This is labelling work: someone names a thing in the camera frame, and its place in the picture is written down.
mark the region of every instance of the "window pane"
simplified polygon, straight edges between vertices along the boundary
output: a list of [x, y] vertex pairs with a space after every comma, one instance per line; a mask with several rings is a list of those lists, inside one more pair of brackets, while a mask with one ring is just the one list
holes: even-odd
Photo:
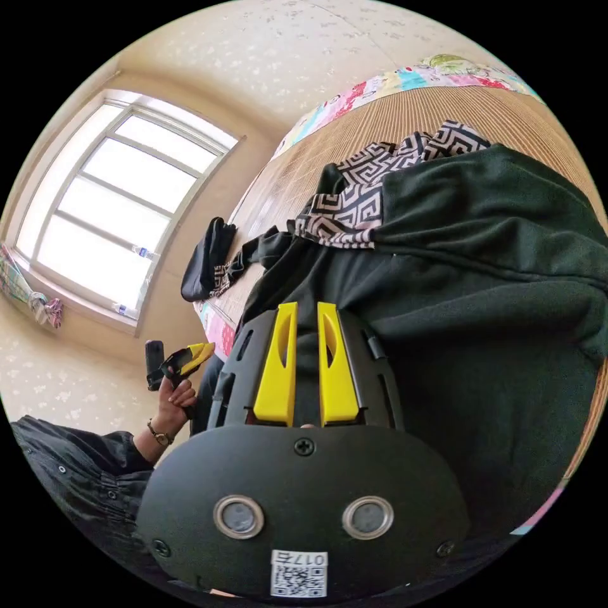
[[87, 173], [174, 212], [196, 179], [141, 150], [107, 139], [87, 162]]
[[59, 188], [93, 140], [122, 112], [121, 108], [103, 105], [69, 139], [42, 178], [23, 220], [17, 247], [27, 257], [34, 254], [42, 223]]
[[116, 133], [154, 148], [201, 173], [216, 159], [215, 154], [185, 137], [137, 116], [128, 118]]
[[216, 140], [218, 143], [228, 148], [228, 150], [230, 150], [237, 142], [237, 140], [228, 133], [224, 133], [222, 129], [218, 129], [206, 120], [199, 118], [187, 110], [173, 106], [166, 101], [160, 101], [160, 99], [150, 99], [146, 102], [146, 107], [183, 122], [184, 125], [188, 125], [200, 133], [203, 133], [207, 137], [211, 137], [211, 139]]
[[81, 177], [71, 183], [59, 209], [149, 251], [169, 223], [168, 217]]
[[54, 216], [38, 260], [67, 279], [129, 308], [137, 306], [150, 260]]

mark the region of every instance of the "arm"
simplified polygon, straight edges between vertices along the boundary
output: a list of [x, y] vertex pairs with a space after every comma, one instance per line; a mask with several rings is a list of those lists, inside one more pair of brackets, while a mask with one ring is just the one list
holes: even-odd
[[[163, 378], [158, 391], [158, 411], [150, 420], [150, 426], [156, 433], [165, 433], [175, 439], [187, 422], [184, 408], [195, 402], [196, 394], [190, 380], [183, 380], [174, 390], [171, 382]], [[168, 448], [157, 441], [147, 425], [134, 437], [133, 444], [151, 465], [155, 465]]]

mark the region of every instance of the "wristwatch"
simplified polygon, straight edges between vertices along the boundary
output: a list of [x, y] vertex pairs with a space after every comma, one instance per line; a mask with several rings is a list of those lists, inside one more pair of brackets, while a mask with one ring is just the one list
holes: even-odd
[[152, 428], [152, 418], [148, 421], [148, 428], [150, 429], [150, 433], [154, 435], [154, 439], [159, 442], [160, 445], [166, 447], [173, 443], [174, 439], [170, 437], [167, 433], [157, 433]]

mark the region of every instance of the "black and white patterned cloth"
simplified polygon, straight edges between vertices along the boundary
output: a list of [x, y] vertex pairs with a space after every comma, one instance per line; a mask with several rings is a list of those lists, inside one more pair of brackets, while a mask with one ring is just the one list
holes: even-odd
[[372, 143], [334, 165], [346, 187], [339, 194], [315, 194], [305, 210], [288, 222], [294, 235], [328, 247], [373, 249], [374, 229], [383, 222], [382, 181], [391, 171], [490, 147], [475, 129], [446, 120], [431, 135], [415, 132], [399, 146]]

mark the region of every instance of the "screw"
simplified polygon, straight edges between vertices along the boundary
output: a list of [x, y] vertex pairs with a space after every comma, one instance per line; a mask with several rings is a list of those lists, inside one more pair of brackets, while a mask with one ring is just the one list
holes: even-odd
[[442, 543], [436, 551], [437, 557], [448, 557], [455, 547], [456, 545], [451, 540]]
[[310, 456], [315, 451], [315, 442], [303, 437], [296, 441], [293, 448], [298, 456]]
[[152, 545], [159, 557], [169, 557], [171, 555], [171, 550], [164, 541], [156, 539], [152, 541]]

